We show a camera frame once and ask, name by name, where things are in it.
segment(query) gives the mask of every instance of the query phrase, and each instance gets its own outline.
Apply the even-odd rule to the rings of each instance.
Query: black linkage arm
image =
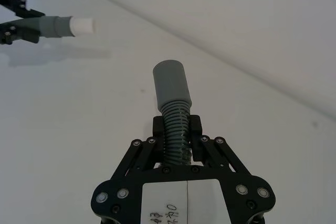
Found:
[[[37,10],[27,10],[27,0],[0,0],[0,5],[11,10],[15,16],[20,18],[38,18],[45,16],[44,13]],[[0,24],[0,45],[11,45],[14,40],[22,39],[32,43],[38,43],[40,37],[39,31],[16,27],[10,22]]]
[[[271,186],[251,175],[224,138],[203,135],[198,115],[190,116],[190,130],[193,160],[204,166],[163,164],[154,168],[155,163],[163,161],[164,134],[162,116],[155,117],[153,136],[132,141],[112,178],[93,193],[91,208],[102,224],[140,223],[142,187],[146,183],[205,179],[219,181],[231,224],[265,224],[264,213],[276,200]],[[128,197],[118,197],[120,188],[128,189]]]

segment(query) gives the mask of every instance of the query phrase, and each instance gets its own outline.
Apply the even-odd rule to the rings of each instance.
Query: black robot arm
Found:
[[[38,18],[45,16],[37,10],[27,10],[27,0],[0,0],[0,5],[14,12],[20,18]],[[0,24],[0,44],[11,45],[14,40],[38,43],[40,32],[35,29],[20,27],[11,22]]]
[[[198,115],[189,115],[182,65],[158,66],[163,116],[154,117],[153,136],[132,141],[112,178],[95,189],[93,212],[103,224],[264,224],[276,201],[271,186],[251,175],[223,137],[204,135]],[[203,166],[190,163],[190,150]]]

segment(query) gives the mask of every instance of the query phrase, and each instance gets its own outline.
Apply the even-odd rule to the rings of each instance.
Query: silver screw head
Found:
[[[262,198],[268,198],[269,197],[269,191],[266,188],[259,187],[257,189],[257,192],[258,192],[259,196],[262,197]]]
[[[218,144],[223,144],[223,143],[224,143],[224,140],[223,140],[222,138],[217,138],[217,139],[216,139],[216,142],[217,142]]]
[[[107,200],[108,197],[109,195],[107,193],[101,192],[100,194],[96,196],[96,202],[103,203]]]
[[[126,188],[122,188],[117,192],[117,197],[119,199],[126,198],[128,196],[128,190]]]
[[[246,195],[248,193],[247,187],[244,185],[238,185],[236,186],[237,193],[241,195]]]

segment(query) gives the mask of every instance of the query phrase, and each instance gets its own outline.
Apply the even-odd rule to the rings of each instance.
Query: white wall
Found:
[[[205,133],[272,185],[268,223],[335,223],[335,121],[107,0],[28,3],[92,16],[98,32],[0,47],[1,224],[99,223],[93,190],[151,135],[152,68],[164,59],[184,64]]]
[[[336,118],[334,0],[113,0]]]

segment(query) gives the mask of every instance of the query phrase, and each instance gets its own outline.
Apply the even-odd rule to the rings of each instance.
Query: gray cylinder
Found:
[[[183,65],[166,60],[153,70],[157,107],[164,123],[164,165],[190,165],[188,141],[191,99]]]
[[[39,18],[24,18],[8,22],[11,26],[29,28],[40,32],[42,37],[60,38],[74,37],[70,27],[71,17],[42,16]]]
[[[156,90],[157,107],[162,107],[171,101],[184,101],[191,107],[192,102],[183,65],[177,60],[165,60],[153,69]]]

